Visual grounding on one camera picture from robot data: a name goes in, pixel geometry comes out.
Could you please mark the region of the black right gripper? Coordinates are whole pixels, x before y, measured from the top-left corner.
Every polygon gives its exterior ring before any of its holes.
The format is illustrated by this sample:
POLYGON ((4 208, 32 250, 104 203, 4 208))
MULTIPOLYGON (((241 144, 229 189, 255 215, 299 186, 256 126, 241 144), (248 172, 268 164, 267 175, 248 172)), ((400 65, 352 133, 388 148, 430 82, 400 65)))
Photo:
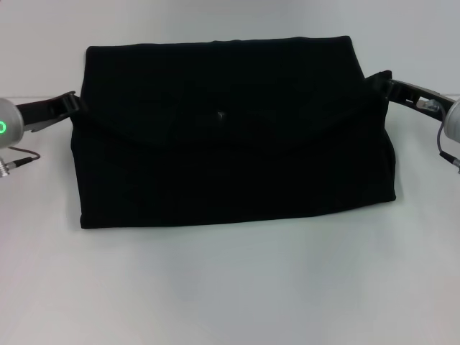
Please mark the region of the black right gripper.
POLYGON ((384 70, 364 79, 367 86, 386 93, 393 103, 406 106, 426 116, 442 116, 441 106, 448 112, 455 100, 438 92, 392 79, 392 71, 384 70))

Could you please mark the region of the black shirt with FREE! print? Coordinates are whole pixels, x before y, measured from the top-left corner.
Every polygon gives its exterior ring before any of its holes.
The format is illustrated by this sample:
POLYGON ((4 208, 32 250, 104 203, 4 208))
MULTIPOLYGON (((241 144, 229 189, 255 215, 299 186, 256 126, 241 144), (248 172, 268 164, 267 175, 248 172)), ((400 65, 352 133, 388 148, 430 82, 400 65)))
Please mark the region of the black shirt with FREE! print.
POLYGON ((387 99, 350 37, 91 46, 72 117, 84 229, 322 216, 395 200, 387 99))

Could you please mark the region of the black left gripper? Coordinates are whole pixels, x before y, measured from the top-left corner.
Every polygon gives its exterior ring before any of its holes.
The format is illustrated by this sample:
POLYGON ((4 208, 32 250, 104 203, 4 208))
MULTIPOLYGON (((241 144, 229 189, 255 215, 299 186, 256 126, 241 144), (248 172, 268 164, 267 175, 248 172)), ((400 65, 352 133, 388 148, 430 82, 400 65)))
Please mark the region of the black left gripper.
POLYGON ((44 101, 20 104, 17 108, 22 115, 26 132, 38 132, 69 116, 88 112, 88 107, 76 96, 75 91, 44 101))

